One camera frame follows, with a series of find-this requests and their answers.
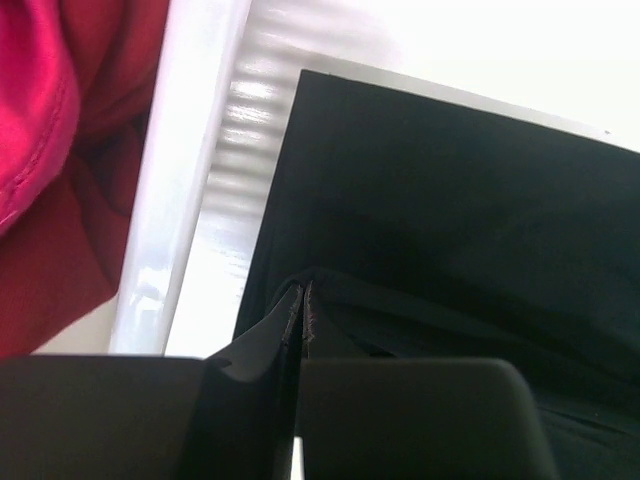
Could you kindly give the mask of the red t shirt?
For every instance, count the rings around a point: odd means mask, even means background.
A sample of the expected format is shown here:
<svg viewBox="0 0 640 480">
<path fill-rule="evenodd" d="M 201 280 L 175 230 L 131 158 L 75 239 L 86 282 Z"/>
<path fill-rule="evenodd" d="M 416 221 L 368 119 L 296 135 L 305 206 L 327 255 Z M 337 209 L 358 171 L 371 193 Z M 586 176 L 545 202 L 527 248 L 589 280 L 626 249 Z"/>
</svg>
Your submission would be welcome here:
<svg viewBox="0 0 640 480">
<path fill-rule="evenodd" d="M 58 175 L 1 231 L 1 353 L 28 354 L 116 293 L 169 5 L 57 1 L 79 90 Z"/>
</svg>

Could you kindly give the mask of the black t shirt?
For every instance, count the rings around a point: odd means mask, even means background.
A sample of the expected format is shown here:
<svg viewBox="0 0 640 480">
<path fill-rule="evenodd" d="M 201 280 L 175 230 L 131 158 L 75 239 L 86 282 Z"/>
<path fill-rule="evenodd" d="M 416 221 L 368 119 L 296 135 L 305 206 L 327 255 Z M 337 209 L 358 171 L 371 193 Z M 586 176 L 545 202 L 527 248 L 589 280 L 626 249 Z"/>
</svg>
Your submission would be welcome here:
<svg viewBox="0 0 640 480">
<path fill-rule="evenodd" d="M 636 152 L 304 71 L 236 333 L 292 280 L 311 351 L 508 361 L 563 478 L 638 477 Z"/>
</svg>

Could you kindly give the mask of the magenta t shirt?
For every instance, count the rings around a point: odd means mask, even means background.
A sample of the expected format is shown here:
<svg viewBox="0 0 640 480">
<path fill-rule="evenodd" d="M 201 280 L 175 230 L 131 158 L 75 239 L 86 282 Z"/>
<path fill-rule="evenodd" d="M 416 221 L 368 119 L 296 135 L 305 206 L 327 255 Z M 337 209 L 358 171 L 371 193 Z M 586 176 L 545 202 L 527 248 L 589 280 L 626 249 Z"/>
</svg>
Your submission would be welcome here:
<svg viewBox="0 0 640 480">
<path fill-rule="evenodd" d="M 57 1 L 1 3 L 1 231 L 58 175 L 79 90 Z"/>
</svg>

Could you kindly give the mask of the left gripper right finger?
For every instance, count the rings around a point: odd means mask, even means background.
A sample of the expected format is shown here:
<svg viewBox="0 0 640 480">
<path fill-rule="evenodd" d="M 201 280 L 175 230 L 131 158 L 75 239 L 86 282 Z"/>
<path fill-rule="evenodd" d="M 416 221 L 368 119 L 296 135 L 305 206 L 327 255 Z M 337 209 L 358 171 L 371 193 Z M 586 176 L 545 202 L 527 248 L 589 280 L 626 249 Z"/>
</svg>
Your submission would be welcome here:
<svg viewBox="0 0 640 480">
<path fill-rule="evenodd" d="M 313 280 L 305 286 L 303 301 L 303 357 L 321 359 L 393 358 L 373 345 L 353 339 L 326 312 Z"/>
</svg>

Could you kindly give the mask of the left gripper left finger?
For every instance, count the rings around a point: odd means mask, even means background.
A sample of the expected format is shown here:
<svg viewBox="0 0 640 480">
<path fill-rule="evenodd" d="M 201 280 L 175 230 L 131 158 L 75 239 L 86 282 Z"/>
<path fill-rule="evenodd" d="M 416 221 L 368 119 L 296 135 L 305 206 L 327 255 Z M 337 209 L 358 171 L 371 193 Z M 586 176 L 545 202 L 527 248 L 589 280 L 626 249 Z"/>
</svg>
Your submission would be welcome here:
<svg viewBox="0 0 640 480">
<path fill-rule="evenodd" d="M 262 377 L 283 350 L 299 341 L 303 297 L 300 285 L 290 285 L 262 320 L 206 360 L 207 380 L 252 383 Z"/>
</svg>

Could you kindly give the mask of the white plastic basket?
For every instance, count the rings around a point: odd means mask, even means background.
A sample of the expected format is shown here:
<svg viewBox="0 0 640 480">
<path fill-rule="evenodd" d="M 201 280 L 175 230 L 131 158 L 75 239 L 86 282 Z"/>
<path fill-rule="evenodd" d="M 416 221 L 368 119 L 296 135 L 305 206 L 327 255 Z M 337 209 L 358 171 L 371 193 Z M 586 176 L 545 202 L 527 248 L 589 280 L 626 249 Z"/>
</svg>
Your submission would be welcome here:
<svg viewBox="0 0 640 480">
<path fill-rule="evenodd" d="M 172 3 L 118 294 L 41 354 L 205 357 L 230 342 L 310 8 Z"/>
</svg>

